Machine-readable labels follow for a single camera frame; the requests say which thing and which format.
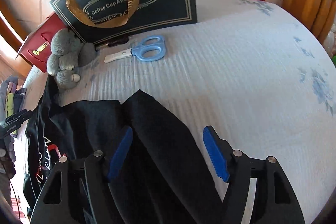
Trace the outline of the black printed t-shirt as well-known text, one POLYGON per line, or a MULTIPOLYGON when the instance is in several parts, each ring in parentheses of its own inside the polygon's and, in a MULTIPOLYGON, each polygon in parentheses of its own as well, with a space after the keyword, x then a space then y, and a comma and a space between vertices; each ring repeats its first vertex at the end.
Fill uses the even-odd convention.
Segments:
POLYGON ((29 173, 24 195, 33 212, 41 190, 62 156, 88 157, 112 145, 129 126, 133 140, 109 189, 121 223, 220 223, 222 201, 190 130, 152 96, 139 90, 125 102, 58 104, 48 77, 29 119, 29 173))

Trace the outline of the red paper shopping bag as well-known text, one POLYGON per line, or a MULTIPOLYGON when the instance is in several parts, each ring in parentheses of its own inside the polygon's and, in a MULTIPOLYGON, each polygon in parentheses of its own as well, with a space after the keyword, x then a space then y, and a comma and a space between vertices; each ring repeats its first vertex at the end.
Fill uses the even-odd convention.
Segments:
POLYGON ((40 71, 46 73, 47 59, 51 54, 51 41, 56 32, 66 25, 53 12, 37 29, 31 32, 21 45, 17 56, 21 55, 40 71))

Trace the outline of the blue handled scissors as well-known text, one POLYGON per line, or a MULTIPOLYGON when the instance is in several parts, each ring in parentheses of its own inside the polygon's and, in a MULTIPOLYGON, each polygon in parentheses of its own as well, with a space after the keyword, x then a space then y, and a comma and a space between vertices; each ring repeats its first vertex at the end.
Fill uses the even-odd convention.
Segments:
POLYGON ((161 35, 154 35, 144 38, 133 48, 106 55, 104 63, 107 64, 112 61, 121 60, 128 57, 136 57, 139 61, 142 62, 153 62, 164 58, 165 54, 165 38, 161 35))

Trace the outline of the grey plush bunny toy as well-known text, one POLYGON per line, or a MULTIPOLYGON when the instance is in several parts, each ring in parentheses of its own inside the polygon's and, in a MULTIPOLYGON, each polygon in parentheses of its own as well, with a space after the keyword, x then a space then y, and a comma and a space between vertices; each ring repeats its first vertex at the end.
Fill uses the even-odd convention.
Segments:
POLYGON ((68 28, 56 32, 51 40, 51 54, 47 59, 47 73, 63 90, 73 89, 81 80, 78 69, 97 56, 92 43, 82 43, 68 28))

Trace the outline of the white striped bed sheet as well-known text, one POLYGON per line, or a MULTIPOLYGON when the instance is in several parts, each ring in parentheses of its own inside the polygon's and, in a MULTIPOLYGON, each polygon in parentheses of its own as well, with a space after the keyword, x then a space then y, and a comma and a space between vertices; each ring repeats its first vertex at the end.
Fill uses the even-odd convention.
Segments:
MULTIPOLYGON (((137 34, 127 44, 97 51, 93 61, 78 69, 76 87, 58 87, 58 104, 125 102, 141 90, 190 130, 222 202, 228 184, 217 176, 203 143, 206 126, 248 157, 274 156, 295 192, 304 223, 313 223, 335 190, 334 64, 309 30, 272 3, 196 0, 196 5, 195 24, 137 34), (165 38, 164 58, 104 63, 106 55, 154 35, 165 38)), ((25 107, 32 112, 48 77, 33 69, 26 79, 25 107)), ((24 209, 31 209, 23 190, 29 173, 27 124, 15 143, 15 168, 20 199, 24 209)), ((250 223, 255 190, 253 178, 241 223, 250 223)))

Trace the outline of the stack of folded clothes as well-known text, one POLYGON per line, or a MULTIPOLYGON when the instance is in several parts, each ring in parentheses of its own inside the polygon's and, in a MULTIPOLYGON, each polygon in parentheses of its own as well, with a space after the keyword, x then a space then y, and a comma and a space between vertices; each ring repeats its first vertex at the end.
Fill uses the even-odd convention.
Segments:
POLYGON ((10 76, 1 82, 1 125, 6 118, 23 110, 27 89, 17 89, 18 80, 17 76, 10 76))

